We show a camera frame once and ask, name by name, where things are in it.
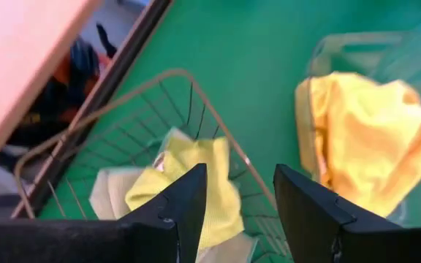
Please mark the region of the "black aluminium table frame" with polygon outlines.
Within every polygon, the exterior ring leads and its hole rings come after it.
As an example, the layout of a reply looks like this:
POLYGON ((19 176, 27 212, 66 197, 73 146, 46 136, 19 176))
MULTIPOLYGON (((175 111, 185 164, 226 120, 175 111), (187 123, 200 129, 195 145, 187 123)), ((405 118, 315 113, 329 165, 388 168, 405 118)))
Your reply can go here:
POLYGON ((53 187, 60 181, 74 156, 84 148, 86 137, 97 119, 115 107, 110 98, 172 3, 173 0, 149 2, 68 128, 19 158, 15 165, 14 176, 20 202, 12 212, 12 219, 36 218, 46 200, 56 196, 53 187), (33 184, 25 189, 20 176, 23 168, 34 158, 41 158, 43 163, 33 184))

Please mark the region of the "yellow microfiber towel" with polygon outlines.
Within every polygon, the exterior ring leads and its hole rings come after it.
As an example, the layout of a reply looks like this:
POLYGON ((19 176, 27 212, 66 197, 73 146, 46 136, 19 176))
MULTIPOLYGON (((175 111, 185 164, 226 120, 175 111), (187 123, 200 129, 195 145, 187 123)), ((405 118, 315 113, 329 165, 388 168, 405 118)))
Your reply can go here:
POLYGON ((302 167, 344 199, 387 217, 421 181, 421 98, 404 81, 307 78, 295 118, 302 167))

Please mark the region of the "pale green towel teal edging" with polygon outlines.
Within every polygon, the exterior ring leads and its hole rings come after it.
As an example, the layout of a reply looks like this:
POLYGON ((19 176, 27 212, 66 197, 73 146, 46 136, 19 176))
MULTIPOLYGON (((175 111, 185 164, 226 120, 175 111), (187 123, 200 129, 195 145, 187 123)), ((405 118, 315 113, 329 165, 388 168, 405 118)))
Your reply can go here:
MULTIPOLYGON (((98 172, 89 197, 98 219, 120 219, 129 212, 124 197, 142 172, 139 167, 108 167, 98 172)), ((257 238, 241 232, 199 251, 195 263, 251 263, 257 243, 257 238)))

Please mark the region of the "tan wooden desk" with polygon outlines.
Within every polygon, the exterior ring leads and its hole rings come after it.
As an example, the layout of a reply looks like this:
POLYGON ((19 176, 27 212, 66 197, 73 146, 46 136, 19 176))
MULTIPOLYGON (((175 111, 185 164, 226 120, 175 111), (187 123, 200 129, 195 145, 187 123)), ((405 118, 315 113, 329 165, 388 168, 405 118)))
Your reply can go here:
POLYGON ((0 0, 0 149, 102 0, 0 0))

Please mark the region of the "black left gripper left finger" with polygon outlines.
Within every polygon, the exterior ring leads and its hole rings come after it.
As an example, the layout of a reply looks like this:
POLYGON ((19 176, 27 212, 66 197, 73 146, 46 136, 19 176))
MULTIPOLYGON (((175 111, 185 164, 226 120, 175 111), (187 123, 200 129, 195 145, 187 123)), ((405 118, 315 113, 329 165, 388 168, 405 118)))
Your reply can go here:
POLYGON ((197 164, 116 221, 0 221, 0 263, 194 263, 206 192, 197 164))

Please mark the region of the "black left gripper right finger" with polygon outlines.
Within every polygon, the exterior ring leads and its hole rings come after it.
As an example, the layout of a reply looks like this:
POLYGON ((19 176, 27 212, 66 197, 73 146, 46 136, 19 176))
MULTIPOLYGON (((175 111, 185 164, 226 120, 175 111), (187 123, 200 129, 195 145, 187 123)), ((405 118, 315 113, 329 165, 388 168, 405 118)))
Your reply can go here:
POLYGON ((295 263, 421 263, 421 228, 403 228, 277 164, 276 204, 295 263))

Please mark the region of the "green felt mat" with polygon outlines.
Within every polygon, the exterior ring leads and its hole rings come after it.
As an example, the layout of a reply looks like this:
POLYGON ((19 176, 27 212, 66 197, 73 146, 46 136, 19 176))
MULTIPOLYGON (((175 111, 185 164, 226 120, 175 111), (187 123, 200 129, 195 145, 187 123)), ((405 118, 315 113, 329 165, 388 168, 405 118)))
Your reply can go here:
POLYGON ((173 0, 110 100, 167 70, 187 71, 276 199, 277 164, 320 184, 301 165, 295 118, 317 43, 416 30, 421 0, 173 0))

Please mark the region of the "lime green microfiber towel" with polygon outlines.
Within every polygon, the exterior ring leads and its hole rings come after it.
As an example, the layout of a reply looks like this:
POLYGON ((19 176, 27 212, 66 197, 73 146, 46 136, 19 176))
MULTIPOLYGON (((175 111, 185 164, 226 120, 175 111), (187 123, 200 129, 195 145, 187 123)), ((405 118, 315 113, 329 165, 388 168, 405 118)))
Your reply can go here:
POLYGON ((230 147, 226 137, 192 140, 172 128, 162 143, 158 167, 146 167, 127 191, 125 202, 135 210, 186 174, 196 164, 207 165, 207 202, 199 249, 213 247, 244 230, 241 200, 229 180, 230 147))

